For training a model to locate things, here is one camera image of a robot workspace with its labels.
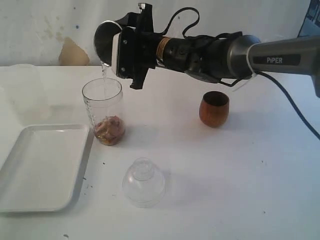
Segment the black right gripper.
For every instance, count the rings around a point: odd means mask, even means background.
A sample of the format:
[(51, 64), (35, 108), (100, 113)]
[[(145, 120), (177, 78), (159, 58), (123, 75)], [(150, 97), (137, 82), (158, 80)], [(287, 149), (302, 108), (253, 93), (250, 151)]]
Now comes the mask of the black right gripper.
[(148, 70), (156, 68), (156, 50), (163, 38), (154, 31), (153, 6), (140, 2), (138, 7), (139, 13), (129, 12), (117, 20), (122, 27), (123, 79), (132, 79), (130, 88), (134, 90), (142, 90)]

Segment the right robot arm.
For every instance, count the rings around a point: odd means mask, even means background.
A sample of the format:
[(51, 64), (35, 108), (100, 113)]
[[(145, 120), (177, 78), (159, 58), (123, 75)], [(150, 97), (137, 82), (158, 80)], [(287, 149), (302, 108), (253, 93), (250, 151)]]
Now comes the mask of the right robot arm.
[(118, 21), (120, 32), (112, 39), (112, 71), (131, 79), (132, 89), (142, 89), (148, 70), (160, 67), (214, 84), (237, 83), (259, 72), (308, 75), (320, 91), (317, 36), (261, 42), (238, 31), (173, 38), (154, 31), (150, 4), (140, 3), (139, 9)]

